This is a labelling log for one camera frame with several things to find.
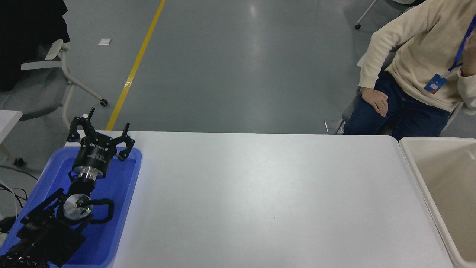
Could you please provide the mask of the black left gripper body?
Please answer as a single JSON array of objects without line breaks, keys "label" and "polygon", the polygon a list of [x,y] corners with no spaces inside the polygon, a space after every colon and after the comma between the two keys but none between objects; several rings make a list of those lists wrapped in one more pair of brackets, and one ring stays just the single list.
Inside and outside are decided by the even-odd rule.
[{"label": "black left gripper body", "polygon": [[103,134],[87,135],[81,140],[78,155],[73,163],[72,170],[79,172],[80,167],[92,167],[101,173],[107,173],[113,156],[116,154],[116,145],[110,136]]}]

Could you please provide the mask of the person's hand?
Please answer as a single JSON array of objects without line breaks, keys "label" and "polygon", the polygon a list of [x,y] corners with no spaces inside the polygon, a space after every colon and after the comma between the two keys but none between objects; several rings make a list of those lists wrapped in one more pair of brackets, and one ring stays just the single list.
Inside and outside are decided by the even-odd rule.
[{"label": "person's hand", "polygon": [[476,74],[476,36],[471,34],[465,42],[463,49],[463,63],[460,69],[462,77]]},{"label": "person's hand", "polygon": [[367,87],[361,89],[362,99],[369,104],[379,115],[385,117],[388,113],[388,96],[379,90]]}]

